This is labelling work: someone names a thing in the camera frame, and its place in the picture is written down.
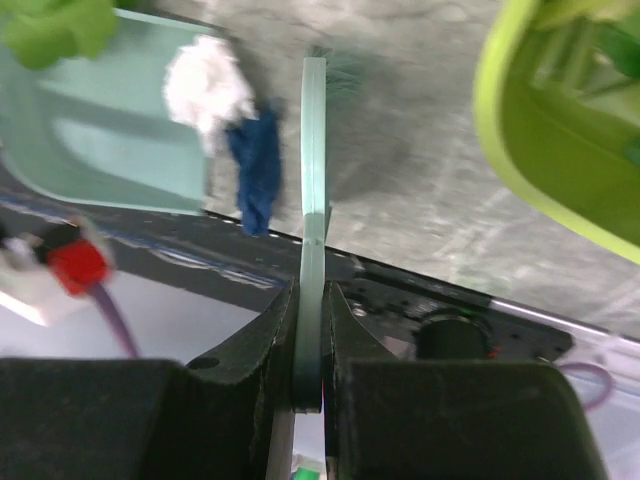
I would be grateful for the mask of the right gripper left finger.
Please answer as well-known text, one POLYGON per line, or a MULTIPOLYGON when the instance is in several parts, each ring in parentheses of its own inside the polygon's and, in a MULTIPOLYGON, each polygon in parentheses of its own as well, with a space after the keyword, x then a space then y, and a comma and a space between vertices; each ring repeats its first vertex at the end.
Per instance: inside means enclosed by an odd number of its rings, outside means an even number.
POLYGON ((295 290, 186 365, 7 359, 5 479, 286 479, 295 290))

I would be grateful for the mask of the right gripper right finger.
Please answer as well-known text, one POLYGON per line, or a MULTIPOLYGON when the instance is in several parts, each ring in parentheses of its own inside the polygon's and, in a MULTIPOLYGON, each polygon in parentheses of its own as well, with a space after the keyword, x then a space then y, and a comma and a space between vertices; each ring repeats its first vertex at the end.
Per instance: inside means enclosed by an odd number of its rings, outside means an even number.
POLYGON ((401 360, 323 300, 324 425, 332 479, 603 479, 581 402, 554 366, 481 357, 447 336, 435 359, 401 360))

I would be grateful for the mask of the teal dustpan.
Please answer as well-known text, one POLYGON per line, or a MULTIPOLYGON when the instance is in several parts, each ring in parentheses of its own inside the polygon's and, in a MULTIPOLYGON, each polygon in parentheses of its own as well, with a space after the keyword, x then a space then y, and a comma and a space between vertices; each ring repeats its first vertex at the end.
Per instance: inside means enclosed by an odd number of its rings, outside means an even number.
POLYGON ((96 60, 41 71, 1 50, 1 158, 7 173, 58 200, 197 215, 208 161, 196 133, 172 122, 162 88, 177 50, 210 27, 118 10, 96 60))

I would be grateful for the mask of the teal hand brush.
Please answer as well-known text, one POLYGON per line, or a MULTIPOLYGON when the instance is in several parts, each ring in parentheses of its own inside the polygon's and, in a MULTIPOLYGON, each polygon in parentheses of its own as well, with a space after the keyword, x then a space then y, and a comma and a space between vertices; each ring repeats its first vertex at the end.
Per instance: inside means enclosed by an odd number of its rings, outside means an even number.
POLYGON ((362 83, 363 58, 313 46, 303 59, 300 98, 300 178, 303 236, 292 366, 292 408, 318 413, 322 405, 322 303, 325 245, 332 206, 328 193, 328 119, 362 83))

